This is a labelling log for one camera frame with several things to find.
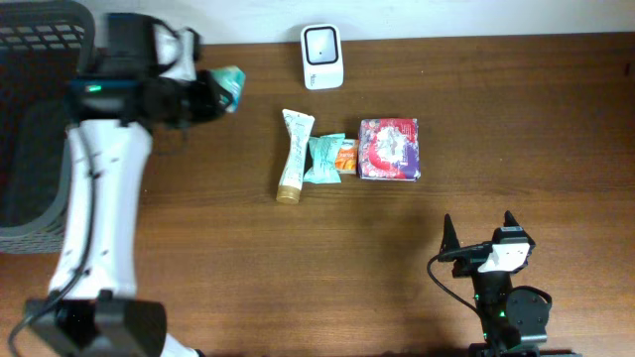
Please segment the red purple pad package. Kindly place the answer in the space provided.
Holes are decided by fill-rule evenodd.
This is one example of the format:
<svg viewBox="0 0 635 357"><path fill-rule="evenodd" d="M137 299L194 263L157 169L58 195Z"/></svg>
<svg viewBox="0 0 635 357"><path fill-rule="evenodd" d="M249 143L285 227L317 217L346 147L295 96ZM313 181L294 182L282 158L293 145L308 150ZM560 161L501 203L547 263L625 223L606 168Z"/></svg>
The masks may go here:
<svg viewBox="0 0 635 357"><path fill-rule="evenodd" d="M364 119L358 132L362 179L416 181L421 176L416 118Z"/></svg>

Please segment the small orange tissue pack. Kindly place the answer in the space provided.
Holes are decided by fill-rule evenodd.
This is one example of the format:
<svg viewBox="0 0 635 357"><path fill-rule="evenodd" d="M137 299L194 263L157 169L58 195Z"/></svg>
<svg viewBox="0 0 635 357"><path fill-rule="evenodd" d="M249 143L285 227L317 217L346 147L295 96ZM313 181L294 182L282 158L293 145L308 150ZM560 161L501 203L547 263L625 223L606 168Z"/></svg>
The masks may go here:
<svg viewBox="0 0 635 357"><path fill-rule="evenodd" d="M357 172L358 141L344 139L336 156L334 165L343 175L355 175Z"/></svg>

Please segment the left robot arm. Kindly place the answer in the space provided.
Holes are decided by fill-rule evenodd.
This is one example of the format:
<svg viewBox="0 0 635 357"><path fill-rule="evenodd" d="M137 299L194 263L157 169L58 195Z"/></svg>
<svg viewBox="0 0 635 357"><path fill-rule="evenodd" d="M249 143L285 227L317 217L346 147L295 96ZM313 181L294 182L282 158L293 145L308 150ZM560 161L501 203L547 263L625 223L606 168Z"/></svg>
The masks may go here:
<svg viewBox="0 0 635 357"><path fill-rule="evenodd" d="M222 116L233 95L197 69L200 36L136 13L107 17L106 54L68 86L70 196L48 295L23 326L60 356L192 356L167 313L140 300L134 239L143 172L158 125L185 129Z"/></svg>

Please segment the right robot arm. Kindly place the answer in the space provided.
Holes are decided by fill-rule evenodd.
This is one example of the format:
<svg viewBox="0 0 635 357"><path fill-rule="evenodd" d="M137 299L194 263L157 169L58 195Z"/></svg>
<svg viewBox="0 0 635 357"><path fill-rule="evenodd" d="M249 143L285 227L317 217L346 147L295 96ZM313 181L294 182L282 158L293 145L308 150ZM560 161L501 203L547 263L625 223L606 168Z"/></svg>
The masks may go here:
<svg viewBox="0 0 635 357"><path fill-rule="evenodd" d="M468 307L479 318L484 341L473 343L467 354L476 357L573 356L570 350L543 350L553 298L530 286L512 284L512 276L528 266L536 243L510 211L492 238L462 246L450 216L444 217L440 251L427 263L431 280L446 294ZM455 279L470 278L473 301L454 293L436 278L435 262L452 263Z"/></svg>

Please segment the teal snack packet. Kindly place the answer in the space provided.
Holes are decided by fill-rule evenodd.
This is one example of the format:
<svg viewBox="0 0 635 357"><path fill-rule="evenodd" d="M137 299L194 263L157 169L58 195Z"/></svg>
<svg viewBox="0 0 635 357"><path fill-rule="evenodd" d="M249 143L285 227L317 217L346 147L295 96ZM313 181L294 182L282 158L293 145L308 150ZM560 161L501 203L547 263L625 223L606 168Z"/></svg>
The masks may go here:
<svg viewBox="0 0 635 357"><path fill-rule="evenodd" d="M309 138L312 166L304 175L304 182L314 184L341 183L335 160L343 144L343 133Z"/></svg>

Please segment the white cream tube gold cap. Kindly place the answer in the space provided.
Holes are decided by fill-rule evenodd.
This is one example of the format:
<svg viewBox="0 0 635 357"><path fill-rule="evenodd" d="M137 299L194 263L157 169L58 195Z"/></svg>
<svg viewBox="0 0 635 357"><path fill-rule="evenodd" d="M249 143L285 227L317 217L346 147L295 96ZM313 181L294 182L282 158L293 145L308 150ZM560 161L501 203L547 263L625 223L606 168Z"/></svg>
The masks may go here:
<svg viewBox="0 0 635 357"><path fill-rule="evenodd" d="M307 147L315 117L290 109L283 109L282 114L290 136L290 149L279 180L276 200L297 204L302 192Z"/></svg>

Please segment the small teal tissue pack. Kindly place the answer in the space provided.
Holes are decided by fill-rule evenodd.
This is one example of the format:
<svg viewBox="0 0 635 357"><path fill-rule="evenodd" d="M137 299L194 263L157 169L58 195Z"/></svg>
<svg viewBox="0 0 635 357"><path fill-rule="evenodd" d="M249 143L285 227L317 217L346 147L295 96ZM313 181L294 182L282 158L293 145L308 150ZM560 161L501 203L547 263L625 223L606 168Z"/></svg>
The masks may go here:
<svg viewBox="0 0 635 357"><path fill-rule="evenodd" d="M215 68L210 73L219 85L220 105L226 112L234 113L241 100L246 74L236 65Z"/></svg>

